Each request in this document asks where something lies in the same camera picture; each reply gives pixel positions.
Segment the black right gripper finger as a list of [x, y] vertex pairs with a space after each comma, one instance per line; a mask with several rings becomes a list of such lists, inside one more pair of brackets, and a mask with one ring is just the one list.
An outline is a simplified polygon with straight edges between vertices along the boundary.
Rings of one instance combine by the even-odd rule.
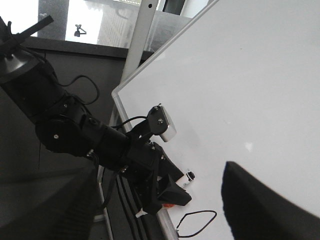
[[318, 240], [320, 219], [288, 201], [236, 162], [225, 164], [221, 197], [235, 240]]

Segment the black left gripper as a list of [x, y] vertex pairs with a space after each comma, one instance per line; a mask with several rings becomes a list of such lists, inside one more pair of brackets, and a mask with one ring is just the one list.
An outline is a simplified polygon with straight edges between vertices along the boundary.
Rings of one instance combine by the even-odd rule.
[[161, 202], [185, 206], [192, 200], [192, 197], [176, 184], [184, 175], [183, 172], [156, 142], [131, 142], [124, 159], [128, 165], [121, 176], [133, 187], [144, 212], [155, 215], [162, 208]]

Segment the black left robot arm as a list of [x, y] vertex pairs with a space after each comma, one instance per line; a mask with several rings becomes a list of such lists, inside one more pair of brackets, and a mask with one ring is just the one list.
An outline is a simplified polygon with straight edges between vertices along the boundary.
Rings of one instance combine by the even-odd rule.
[[58, 83], [52, 66], [18, 50], [0, 59], [0, 86], [34, 124], [50, 151], [93, 159], [131, 182], [142, 210], [156, 214], [164, 204], [185, 206], [191, 196], [178, 185], [183, 172], [163, 148], [175, 134], [161, 105], [154, 106], [131, 131], [122, 133], [93, 117], [79, 97]]

